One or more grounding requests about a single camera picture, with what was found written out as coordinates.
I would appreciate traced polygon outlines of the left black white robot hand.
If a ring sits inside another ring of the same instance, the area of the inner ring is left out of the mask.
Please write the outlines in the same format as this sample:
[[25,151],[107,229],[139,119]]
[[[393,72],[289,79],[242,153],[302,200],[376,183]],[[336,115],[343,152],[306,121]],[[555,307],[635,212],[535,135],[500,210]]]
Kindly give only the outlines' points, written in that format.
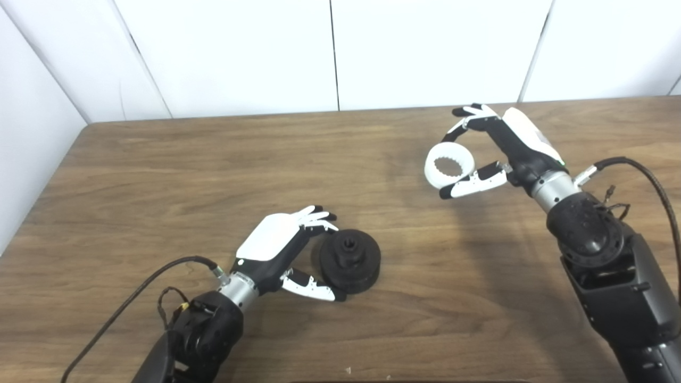
[[311,238],[339,231],[333,224],[336,218],[319,205],[265,216],[237,249],[225,295],[242,308],[255,296],[280,289],[321,301],[346,301],[340,289],[292,266]]

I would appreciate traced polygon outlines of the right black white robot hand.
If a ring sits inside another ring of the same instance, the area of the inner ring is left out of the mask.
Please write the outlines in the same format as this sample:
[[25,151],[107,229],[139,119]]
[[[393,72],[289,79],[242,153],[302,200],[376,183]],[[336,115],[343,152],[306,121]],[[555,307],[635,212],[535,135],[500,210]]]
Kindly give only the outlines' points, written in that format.
[[486,133],[506,156],[506,163],[492,162],[465,171],[457,181],[438,186],[441,199],[483,192],[509,182],[530,194],[534,184],[552,172],[568,173],[565,162],[537,126],[523,112],[510,107],[500,116],[485,104],[455,107],[460,121],[447,131],[441,143],[455,141],[469,131]]

